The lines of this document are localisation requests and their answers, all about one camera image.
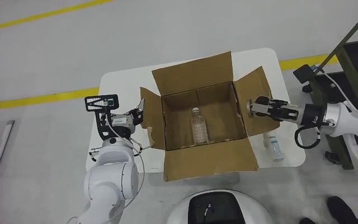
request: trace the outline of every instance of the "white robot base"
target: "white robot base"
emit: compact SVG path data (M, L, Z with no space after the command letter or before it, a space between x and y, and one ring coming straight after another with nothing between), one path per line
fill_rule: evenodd
M175 205L167 224L273 224L267 210L250 196L226 189L193 194Z

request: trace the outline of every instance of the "floor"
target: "floor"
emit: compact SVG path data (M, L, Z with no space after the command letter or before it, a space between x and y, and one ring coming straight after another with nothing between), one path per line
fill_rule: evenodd
M21 18L19 12L34 15L82 2L0 0L0 23ZM357 7L356 0L114 1L0 29L0 49L6 52L0 55L0 100L96 87L109 71L226 50L269 47L280 60L327 54L358 21ZM283 76L291 102L310 102L292 71ZM0 161L0 223L63 224L79 215L93 121L83 99L2 109L0 132L9 119L16 123ZM312 136L304 132L303 142L313 142ZM323 139L306 150L303 165L289 169L169 183L162 174L148 174L121 223L165 223L181 199L212 188L256 198L275 223L298 223L303 216L334 223L325 206L329 195L339 195L358 214L357 175L324 160L326 150Z

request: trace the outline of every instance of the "box flap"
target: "box flap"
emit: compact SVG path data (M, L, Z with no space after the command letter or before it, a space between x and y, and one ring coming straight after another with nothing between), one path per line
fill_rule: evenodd
M257 170L258 164L247 138L166 151L166 181L221 174L232 171Z
M234 85L248 136L269 132L280 126L280 122L276 122L267 116L253 116L252 118L248 116L246 107L247 100L255 102L259 96L271 97L269 83L267 82L262 67L257 68L241 79L235 81Z
M162 99L160 96L142 87L140 88L140 97L141 99L145 99L144 118L141 124L142 128L147 128L148 131L151 131L154 141L152 148L165 150L166 144L164 138Z
M161 95L233 80L231 52L152 71Z

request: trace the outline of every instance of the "plastic water bottle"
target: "plastic water bottle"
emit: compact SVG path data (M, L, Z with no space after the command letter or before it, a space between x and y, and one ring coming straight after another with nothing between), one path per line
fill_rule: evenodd
M199 108L192 109L191 129L195 144L204 144L209 141L205 119L200 116Z
M270 150L270 153L272 155L272 159L277 162L284 159L279 142L276 139L276 136L274 136L271 132L266 132L263 134L263 141L265 143L265 146Z

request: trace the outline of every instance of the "bottle label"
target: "bottle label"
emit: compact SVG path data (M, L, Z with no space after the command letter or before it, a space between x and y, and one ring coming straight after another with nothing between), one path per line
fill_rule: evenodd
M277 140L273 140L271 141L272 147L274 148L275 154L276 155L281 155L281 149L279 146L279 143L277 142Z

